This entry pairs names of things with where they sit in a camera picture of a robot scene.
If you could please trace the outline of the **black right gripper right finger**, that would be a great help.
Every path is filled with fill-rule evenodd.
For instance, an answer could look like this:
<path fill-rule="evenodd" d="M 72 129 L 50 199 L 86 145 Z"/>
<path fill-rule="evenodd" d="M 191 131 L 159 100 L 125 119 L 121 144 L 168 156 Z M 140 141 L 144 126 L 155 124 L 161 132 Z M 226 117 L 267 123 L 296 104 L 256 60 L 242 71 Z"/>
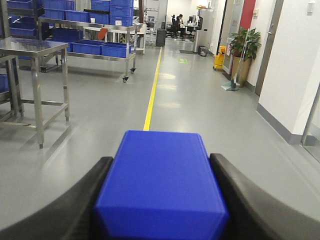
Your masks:
<path fill-rule="evenodd" d="M 229 211 L 222 240 L 318 240 L 320 222 L 282 203 L 220 153 L 209 164 Z"/>

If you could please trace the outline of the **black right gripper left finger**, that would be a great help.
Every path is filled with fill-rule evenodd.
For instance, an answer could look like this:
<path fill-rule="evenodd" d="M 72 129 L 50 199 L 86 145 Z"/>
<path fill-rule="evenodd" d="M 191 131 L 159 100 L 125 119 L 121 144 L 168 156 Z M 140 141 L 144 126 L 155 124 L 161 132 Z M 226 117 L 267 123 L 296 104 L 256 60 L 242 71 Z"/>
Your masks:
<path fill-rule="evenodd" d="M 93 208 L 113 158 L 102 157 L 53 202 L 2 229 L 2 240 L 98 240 Z"/>

